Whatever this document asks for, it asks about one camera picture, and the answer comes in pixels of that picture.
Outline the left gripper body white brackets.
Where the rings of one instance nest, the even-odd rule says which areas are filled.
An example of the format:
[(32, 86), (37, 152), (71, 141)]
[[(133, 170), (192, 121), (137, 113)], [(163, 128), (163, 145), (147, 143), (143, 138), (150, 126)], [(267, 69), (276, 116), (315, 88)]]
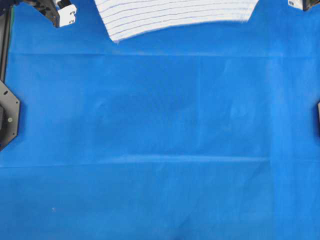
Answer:
[(33, 0), (32, 6), (56, 28), (76, 22), (77, 7), (70, 0)]

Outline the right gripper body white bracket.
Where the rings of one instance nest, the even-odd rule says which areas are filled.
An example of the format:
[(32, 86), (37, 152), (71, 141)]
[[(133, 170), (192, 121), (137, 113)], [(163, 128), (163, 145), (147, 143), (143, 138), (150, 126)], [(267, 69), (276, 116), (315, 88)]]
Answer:
[(310, 8), (319, 5), (320, 0), (288, 0), (287, 3), (290, 7), (306, 12)]

